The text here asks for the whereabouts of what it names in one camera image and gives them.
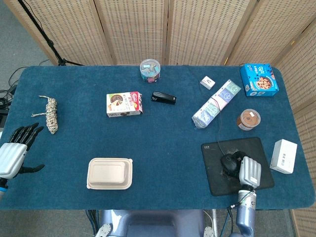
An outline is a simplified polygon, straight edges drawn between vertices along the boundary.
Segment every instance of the container lid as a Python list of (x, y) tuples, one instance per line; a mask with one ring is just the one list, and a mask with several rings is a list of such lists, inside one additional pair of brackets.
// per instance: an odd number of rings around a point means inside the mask
[(247, 127), (255, 127), (261, 122), (261, 117), (257, 111), (246, 109), (241, 113), (240, 120)]
[(142, 75), (151, 78), (160, 73), (160, 64), (155, 59), (145, 59), (141, 62), (139, 69)]
[(126, 158), (94, 158), (89, 163), (88, 189), (128, 189), (132, 184), (133, 160)]

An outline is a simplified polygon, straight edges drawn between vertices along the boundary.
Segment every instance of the blue felt tablecloth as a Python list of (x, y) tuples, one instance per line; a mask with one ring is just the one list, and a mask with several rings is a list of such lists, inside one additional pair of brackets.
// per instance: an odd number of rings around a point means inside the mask
[[(283, 79), (274, 69), (280, 92), (274, 97), (246, 98), (240, 91), (222, 111), (220, 140), (258, 136), (271, 161), (274, 143), (286, 139), (298, 144), (293, 174), (272, 170), (275, 186), (259, 190), (258, 209), (307, 207), (315, 192), (296, 130)], [(211, 77), (209, 91), (199, 80)], [(39, 122), (46, 99), (58, 101), (55, 135), (47, 128), (37, 137), (25, 166), (44, 163), (35, 174), (21, 174), (8, 182), (1, 209), (211, 209), (235, 203), (237, 195), (212, 196), (203, 163), (201, 144), (214, 142), (218, 117), (196, 129), (191, 117), (228, 79), (242, 87), (239, 67), (162, 66), (161, 78), (148, 84), (137, 66), (30, 67), (16, 90), (1, 138), (16, 128)], [(139, 91), (144, 113), (108, 118), (106, 94)], [(153, 91), (177, 97), (176, 105), (150, 100)], [(244, 132), (236, 118), (247, 108), (257, 110), (261, 123)], [(133, 181), (127, 190), (100, 191), (86, 187), (89, 161), (95, 157), (133, 159)]]

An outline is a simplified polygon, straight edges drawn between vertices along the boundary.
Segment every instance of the tripod stand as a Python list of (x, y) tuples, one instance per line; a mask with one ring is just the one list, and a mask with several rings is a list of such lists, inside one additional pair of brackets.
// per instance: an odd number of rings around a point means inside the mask
[(21, 4), (21, 6), (23, 7), (23, 9), (25, 10), (25, 12), (27, 13), (27, 15), (29, 16), (29, 18), (33, 21), (34, 25), (36, 26), (36, 28), (39, 30), (39, 32), (41, 33), (41, 35), (44, 37), (44, 39), (46, 40), (48, 46), (51, 48), (51, 50), (54, 52), (54, 54), (56, 55), (57, 59), (58, 59), (58, 65), (59, 66), (65, 66), (66, 63), (70, 63), (73, 65), (77, 65), (77, 66), (83, 66), (82, 64), (79, 63), (74, 63), (71, 61), (68, 61), (64, 58), (62, 58), (60, 56), (60, 54), (58, 53), (58, 51), (56, 50), (56, 48), (54, 47), (54, 42), (48, 38), (47, 34), (45, 33), (45, 31), (43, 30), (43, 28), (38, 24), (38, 22), (36, 21), (36, 19), (34, 18), (34, 16), (32, 15), (32, 13), (29, 11), (29, 9), (26, 7), (26, 5), (24, 4), (23, 0), (18, 0), (18, 2)]

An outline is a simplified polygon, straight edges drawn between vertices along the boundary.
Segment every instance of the woven panel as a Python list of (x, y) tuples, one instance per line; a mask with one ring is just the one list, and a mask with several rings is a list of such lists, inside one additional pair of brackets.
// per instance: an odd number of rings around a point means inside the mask
[[(62, 58), (85, 65), (111, 64), (94, 4), (89, 0), (28, 0), (48, 37), (54, 41)], [(55, 57), (40, 32), (16, 0), (6, 0), (22, 24), (41, 47)]]
[[(307, 112), (296, 118), (306, 161), (316, 187), (316, 110)], [(293, 211), (296, 229), (300, 237), (316, 236), (316, 206)]]
[(316, 12), (315, 0), (261, 0), (228, 61), (230, 65), (270, 63)]
[(316, 25), (277, 64), (292, 106), (296, 109), (316, 96)]
[(174, 0), (167, 63), (219, 65), (248, 3), (249, 0)]
[(309, 208), (293, 210), (299, 237), (316, 236), (316, 204)]
[(296, 118), (296, 126), (300, 135), (304, 154), (310, 174), (316, 187), (316, 110)]
[(96, 0), (106, 39), (117, 64), (162, 62), (166, 0)]

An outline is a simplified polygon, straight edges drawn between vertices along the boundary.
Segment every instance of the blue cookie box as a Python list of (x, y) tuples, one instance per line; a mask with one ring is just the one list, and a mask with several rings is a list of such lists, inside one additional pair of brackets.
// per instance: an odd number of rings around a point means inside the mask
[[(245, 64), (240, 69), (246, 96), (274, 96), (279, 88), (270, 64)], [(260, 80), (268, 80), (271, 87), (261, 88)]]

